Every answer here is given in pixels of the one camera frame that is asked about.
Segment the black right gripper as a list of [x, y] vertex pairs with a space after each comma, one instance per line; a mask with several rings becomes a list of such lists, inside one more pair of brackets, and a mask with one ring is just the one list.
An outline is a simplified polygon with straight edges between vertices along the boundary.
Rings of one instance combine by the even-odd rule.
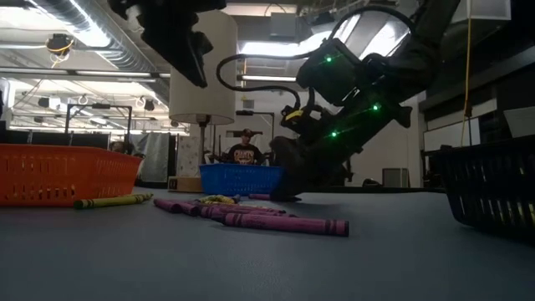
[[343, 186], [347, 176], [344, 161], [360, 153], [391, 121], [410, 127], [412, 108], [401, 105], [406, 100], [401, 94], [374, 94], [347, 112], [331, 115], [311, 94], [299, 109], [300, 116], [281, 121], [284, 126], [295, 126], [299, 137], [277, 136], [270, 142], [273, 163], [281, 173], [270, 194], [272, 200], [285, 202], [310, 188]]

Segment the yellow crayon green tip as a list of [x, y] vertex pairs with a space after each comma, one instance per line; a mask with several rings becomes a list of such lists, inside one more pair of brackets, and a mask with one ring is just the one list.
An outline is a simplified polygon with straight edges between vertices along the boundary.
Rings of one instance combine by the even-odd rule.
[[236, 205], [241, 200], [240, 195], [235, 196], [223, 196], [223, 195], [210, 195], [197, 199], [198, 202], [204, 204], [227, 204]]
[[141, 204], [149, 201], [153, 197], [152, 193], [146, 194], [132, 194], [125, 196], [116, 196], [111, 198], [98, 198], [98, 199], [83, 199], [74, 202], [74, 208], [81, 209], [94, 209], [99, 207], [115, 207]]

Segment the black equipment rack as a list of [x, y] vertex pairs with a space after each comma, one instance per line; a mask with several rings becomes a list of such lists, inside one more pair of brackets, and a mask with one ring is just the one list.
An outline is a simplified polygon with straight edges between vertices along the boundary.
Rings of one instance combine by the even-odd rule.
[[345, 186], [347, 182], [351, 182], [353, 180], [353, 175], [354, 173], [352, 172], [351, 160], [348, 159], [334, 171], [331, 177], [330, 185]]

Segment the white cylindrical lamp shade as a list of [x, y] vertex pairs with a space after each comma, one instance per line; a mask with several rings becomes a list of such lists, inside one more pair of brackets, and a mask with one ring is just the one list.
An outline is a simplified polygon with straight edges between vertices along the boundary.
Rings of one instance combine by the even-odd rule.
[[204, 56], [207, 87], [197, 87], [171, 69], [169, 118], [195, 124], [199, 115], [208, 115], [214, 125], [229, 125], [234, 122], [236, 95], [217, 80], [216, 69], [224, 58], [237, 53], [237, 24], [221, 11], [210, 11], [200, 14], [194, 29], [205, 33], [214, 46]]

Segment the blue plastic basket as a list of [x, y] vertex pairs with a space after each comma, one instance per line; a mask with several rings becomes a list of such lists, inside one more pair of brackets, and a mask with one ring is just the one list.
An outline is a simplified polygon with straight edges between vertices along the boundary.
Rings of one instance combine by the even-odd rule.
[[199, 167], [202, 188], [208, 195], [269, 194], [280, 180], [277, 166], [206, 164]]

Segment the fluorescent light fixture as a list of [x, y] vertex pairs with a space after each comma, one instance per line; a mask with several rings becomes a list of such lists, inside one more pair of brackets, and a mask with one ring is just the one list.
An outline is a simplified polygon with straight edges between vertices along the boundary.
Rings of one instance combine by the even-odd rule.
[[120, 82], [155, 82], [157, 79], [169, 79], [169, 73], [98, 71], [77, 69], [32, 69], [0, 67], [0, 75], [27, 79], [66, 79]]
[[250, 75], [239, 74], [238, 81], [259, 81], [259, 82], [279, 82], [279, 83], [294, 83], [296, 77], [291, 76], [272, 76], [272, 75]]

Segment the metal lamp pole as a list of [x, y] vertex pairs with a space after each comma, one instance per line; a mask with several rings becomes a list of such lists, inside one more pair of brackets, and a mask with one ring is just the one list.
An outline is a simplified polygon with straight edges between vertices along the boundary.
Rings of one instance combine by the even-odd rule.
[[200, 128], [200, 138], [199, 138], [199, 151], [198, 151], [198, 162], [199, 165], [205, 164], [205, 140], [206, 140], [206, 127], [211, 122], [211, 116], [210, 115], [197, 115], [196, 116], [196, 122]]

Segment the grey ceiling unit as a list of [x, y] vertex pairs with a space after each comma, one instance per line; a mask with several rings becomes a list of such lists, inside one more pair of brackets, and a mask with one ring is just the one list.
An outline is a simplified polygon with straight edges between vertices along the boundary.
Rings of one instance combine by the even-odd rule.
[[294, 13], [271, 13], [270, 35], [274, 41], [293, 41], [296, 38], [297, 21]]

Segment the grey waste bin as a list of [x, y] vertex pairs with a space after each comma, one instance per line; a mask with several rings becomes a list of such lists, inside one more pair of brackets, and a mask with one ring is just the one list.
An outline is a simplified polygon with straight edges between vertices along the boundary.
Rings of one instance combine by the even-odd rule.
[[410, 173], [407, 168], [384, 168], [382, 185], [390, 188], [410, 188]]

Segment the grey fabric cover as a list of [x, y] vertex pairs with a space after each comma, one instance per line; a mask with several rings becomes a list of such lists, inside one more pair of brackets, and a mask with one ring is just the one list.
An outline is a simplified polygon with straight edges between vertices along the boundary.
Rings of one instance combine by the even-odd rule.
[[131, 136], [134, 155], [143, 155], [138, 179], [143, 182], [165, 182], [168, 177], [170, 135], [145, 133]]

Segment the whiteboard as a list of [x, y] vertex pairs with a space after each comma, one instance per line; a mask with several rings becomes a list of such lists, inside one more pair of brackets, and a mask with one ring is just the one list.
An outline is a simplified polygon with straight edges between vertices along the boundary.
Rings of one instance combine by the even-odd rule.
[[465, 123], [465, 128], [462, 128], [462, 111], [428, 121], [427, 131], [423, 134], [424, 150], [437, 151], [442, 145], [452, 147], [479, 145], [481, 143], [480, 117], [496, 110], [496, 99], [474, 105], [472, 117]]

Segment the orange plastic basket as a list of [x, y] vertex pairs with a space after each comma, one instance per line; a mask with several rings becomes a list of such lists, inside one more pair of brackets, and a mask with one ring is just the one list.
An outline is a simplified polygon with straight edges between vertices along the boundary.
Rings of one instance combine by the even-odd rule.
[[127, 195], [140, 163], [94, 147], [0, 144], [0, 207], [71, 207]]

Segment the black plastic basket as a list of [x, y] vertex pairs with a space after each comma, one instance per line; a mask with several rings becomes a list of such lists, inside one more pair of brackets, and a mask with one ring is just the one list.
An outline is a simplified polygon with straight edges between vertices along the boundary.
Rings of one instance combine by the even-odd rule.
[[430, 157], [457, 222], [535, 244], [535, 135]]

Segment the black partition wall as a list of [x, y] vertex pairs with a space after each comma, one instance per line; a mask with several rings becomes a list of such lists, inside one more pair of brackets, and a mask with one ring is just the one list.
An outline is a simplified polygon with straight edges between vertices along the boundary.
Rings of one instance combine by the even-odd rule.
[[109, 142], [110, 137], [105, 134], [0, 130], [0, 144], [88, 146], [107, 150]]

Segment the white wall panel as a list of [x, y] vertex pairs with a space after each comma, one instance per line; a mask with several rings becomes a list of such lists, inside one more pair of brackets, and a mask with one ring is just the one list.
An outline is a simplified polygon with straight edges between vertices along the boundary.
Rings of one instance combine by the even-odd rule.
[[535, 135], [535, 106], [505, 110], [504, 115], [513, 138]]

